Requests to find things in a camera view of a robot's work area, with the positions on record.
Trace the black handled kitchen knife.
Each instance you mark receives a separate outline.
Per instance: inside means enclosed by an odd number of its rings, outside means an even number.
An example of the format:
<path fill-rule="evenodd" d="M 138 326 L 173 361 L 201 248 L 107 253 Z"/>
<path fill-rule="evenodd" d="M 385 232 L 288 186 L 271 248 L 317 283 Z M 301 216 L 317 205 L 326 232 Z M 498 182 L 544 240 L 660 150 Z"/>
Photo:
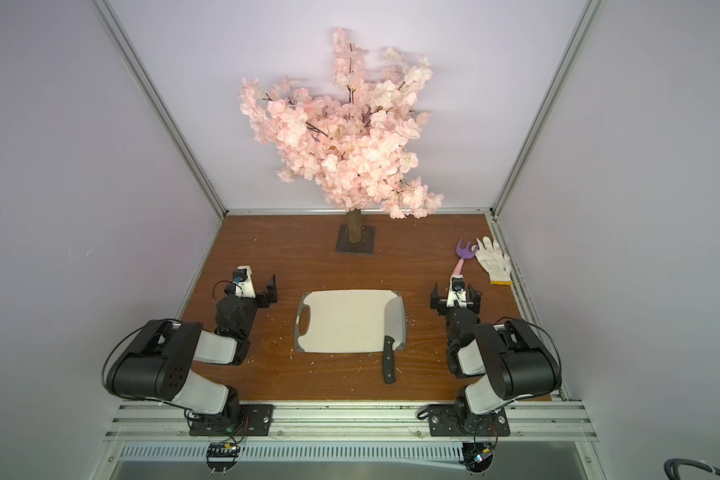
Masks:
<path fill-rule="evenodd" d="M 383 379 L 387 385 L 396 382 L 395 356 L 398 347 L 404 347 L 406 341 L 406 314 L 400 296 L 392 298 L 384 310 L 384 337 L 382 350 Z"/>

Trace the white grey cutting board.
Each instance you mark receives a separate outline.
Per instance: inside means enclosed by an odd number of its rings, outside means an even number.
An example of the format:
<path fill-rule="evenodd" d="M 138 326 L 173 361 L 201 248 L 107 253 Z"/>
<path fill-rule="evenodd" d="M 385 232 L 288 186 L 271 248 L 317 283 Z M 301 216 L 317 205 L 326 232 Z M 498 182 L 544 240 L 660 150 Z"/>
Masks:
<path fill-rule="evenodd" d="M 359 354 L 406 346 L 402 294 L 392 290 L 324 290 L 305 294 L 294 328 L 294 349 L 317 354 Z"/>

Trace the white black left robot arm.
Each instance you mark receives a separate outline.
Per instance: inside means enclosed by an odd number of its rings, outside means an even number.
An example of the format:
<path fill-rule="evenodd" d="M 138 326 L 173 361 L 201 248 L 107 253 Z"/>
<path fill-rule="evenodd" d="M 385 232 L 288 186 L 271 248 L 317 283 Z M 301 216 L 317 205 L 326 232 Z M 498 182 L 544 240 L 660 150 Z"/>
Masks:
<path fill-rule="evenodd" d="M 111 395 L 124 400 L 159 401 L 184 411 L 202 432 L 232 431 L 244 418 L 233 387 L 211 381 L 192 370 L 195 362 L 239 366 L 250 349 L 257 313 L 278 302 L 276 277 L 256 291 L 252 270 L 239 266 L 221 282 L 224 296 L 216 307 L 213 331 L 200 322 L 150 320 L 113 348 L 100 380 Z"/>

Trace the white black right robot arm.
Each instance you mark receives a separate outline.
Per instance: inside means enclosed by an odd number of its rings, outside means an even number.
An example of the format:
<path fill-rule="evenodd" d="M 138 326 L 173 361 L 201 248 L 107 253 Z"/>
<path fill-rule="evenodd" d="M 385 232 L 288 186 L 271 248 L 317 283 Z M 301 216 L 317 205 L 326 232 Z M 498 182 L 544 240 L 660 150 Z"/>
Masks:
<path fill-rule="evenodd" d="M 475 380 L 454 401 L 456 419 L 463 425 L 562 385 L 559 354 L 539 338 L 545 331 L 521 318 L 484 322 L 480 301 L 480 293 L 460 276 L 452 279 L 445 296 L 437 287 L 430 294 L 430 308 L 445 319 L 449 371 L 459 379 Z"/>

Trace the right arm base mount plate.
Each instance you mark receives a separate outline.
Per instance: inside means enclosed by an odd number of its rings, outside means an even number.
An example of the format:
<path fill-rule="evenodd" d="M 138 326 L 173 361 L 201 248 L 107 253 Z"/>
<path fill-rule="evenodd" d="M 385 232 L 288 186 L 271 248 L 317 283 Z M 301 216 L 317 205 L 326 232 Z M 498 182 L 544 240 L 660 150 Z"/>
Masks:
<path fill-rule="evenodd" d="M 467 407 L 455 404 L 430 404 L 417 413 L 425 420 L 433 437 L 509 437 L 511 430 L 504 409 L 487 414 L 475 414 Z"/>

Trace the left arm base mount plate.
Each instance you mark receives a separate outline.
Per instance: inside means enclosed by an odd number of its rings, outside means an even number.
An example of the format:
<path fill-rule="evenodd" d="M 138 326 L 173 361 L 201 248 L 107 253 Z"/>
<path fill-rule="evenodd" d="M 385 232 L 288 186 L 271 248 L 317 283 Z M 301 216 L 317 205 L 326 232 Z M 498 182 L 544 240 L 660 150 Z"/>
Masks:
<path fill-rule="evenodd" d="M 269 434 L 273 411 L 272 404 L 240 404 L 213 415 L 189 412 L 185 419 L 191 436 L 265 437 Z"/>

